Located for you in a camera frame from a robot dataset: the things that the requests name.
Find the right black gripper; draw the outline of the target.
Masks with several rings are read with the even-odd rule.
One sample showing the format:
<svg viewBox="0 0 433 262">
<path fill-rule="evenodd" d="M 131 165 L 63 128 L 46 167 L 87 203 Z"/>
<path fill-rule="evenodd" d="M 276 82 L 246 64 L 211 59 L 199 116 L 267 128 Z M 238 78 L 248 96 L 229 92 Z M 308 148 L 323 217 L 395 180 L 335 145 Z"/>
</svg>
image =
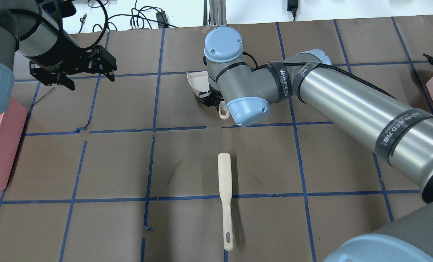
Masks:
<svg viewBox="0 0 433 262">
<path fill-rule="evenodd" d="M 220 91 L 213 88 L 211 85 L 209 86 L 209 90 L 207 92 L 199 93 L 200 102 L 203 103 L 207 107 L 215 107 L 217 110 L 220 109 L 220 104 L 224 101 L 224 98 Z"/>
</svg>

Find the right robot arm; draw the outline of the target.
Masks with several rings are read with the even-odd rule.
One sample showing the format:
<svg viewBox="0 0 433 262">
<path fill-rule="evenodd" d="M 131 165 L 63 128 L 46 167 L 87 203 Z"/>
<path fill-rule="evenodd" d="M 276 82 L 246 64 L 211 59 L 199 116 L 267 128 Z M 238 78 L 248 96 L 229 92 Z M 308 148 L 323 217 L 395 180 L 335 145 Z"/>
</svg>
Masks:
<svg viewBox="0 0 433 262">
<path fill-rule="evenodd" d="M 241 35 L 212 29 L 204 55 L 209 86 L 238 126 L 254 125 L 270 104 L 291 96 L 326 116 L 420 188 L 426 205 L 372 233 L 354 237 L 326 262 L 433 262 L 433 115 L 331 65 L 325 52 L 304 51 L 251 70 Z"/>
</svg>

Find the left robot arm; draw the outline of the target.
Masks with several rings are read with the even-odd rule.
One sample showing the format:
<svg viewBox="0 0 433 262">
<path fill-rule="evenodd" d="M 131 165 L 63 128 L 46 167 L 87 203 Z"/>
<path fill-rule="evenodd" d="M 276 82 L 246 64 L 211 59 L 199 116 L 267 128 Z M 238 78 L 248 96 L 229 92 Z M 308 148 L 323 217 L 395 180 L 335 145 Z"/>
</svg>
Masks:
<svg viewBox="0 0 433 262">
<path fill-rule="evenodd" d="M 29 60 L 29 73 L 40 83 L 75 89 L 69 78 L 79 73 L 101 74 L 115 81 L 116 58 L 100 36 L 81 47 L 64 29 L 63 19 L 75 15 L 71 0 L 0 0 L 0 115 L 9 107 L 14 86 L 14 54 Z"/>
</svg>

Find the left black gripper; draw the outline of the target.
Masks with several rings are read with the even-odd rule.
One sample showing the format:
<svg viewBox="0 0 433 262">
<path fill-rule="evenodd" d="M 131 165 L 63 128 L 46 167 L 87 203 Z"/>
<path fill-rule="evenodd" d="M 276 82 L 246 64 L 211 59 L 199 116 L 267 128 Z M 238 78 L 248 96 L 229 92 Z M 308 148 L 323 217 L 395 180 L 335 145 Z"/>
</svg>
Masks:
<svg viewBox="0 0 433 262">
<path fill-rule="evenodd" d="M 46 86 L 63 85 L 71 91 L 70 75 L 101 74 L 115 81 L 116 58 L 103 46 L 83 50 L 72 38 L 62 37 L 47 52 L 29 58 L 29 74 Z"/>
</svg>

